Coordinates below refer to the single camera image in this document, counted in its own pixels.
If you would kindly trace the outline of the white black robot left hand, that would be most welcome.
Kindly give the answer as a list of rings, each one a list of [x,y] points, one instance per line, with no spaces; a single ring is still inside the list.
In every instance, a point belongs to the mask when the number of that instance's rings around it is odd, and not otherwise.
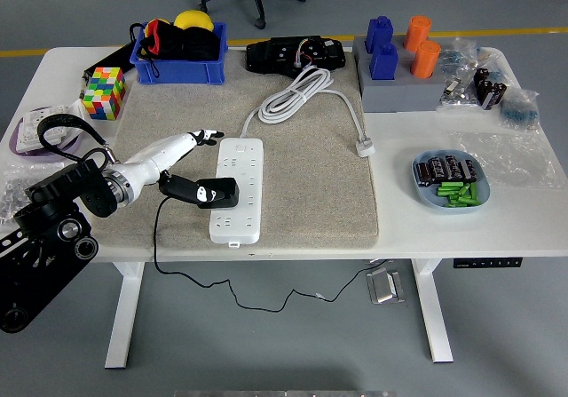
[[[168,170],[195,147],[214,146],[224,133],[216,130],[185,132],[160,139],[142,149],[125,163],[112,167],[128,185],[124,202],[130,204],[138,199],[144,186],[155,184],[163,171]]]

